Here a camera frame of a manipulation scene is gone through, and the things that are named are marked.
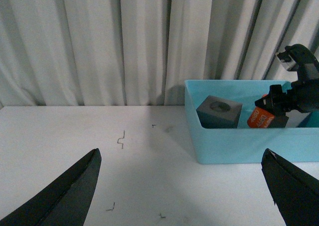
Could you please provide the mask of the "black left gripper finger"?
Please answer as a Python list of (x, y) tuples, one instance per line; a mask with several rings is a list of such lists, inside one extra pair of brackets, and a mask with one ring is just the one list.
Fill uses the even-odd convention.
[(82, 226), (101, 167), (93, 149), (37, 195), (1, 219), (2, 226)]

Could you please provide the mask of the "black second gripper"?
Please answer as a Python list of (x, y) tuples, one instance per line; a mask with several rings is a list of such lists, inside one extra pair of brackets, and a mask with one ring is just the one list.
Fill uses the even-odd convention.
[(271, 85), (269, 93), (255, 101), (259, 107), (274, 116), (285, 116), (291, 110), (310, 113), (319, 110), (319, 81), (295, 81), (291, 89), (283, 92), (279, 84)]

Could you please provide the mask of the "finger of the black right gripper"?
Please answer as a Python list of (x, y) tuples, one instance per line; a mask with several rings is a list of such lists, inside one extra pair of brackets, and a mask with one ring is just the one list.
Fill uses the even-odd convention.
[(319, 224), (319, 181), (280, 155), (266, 149), (262, 172), (287, 226)]

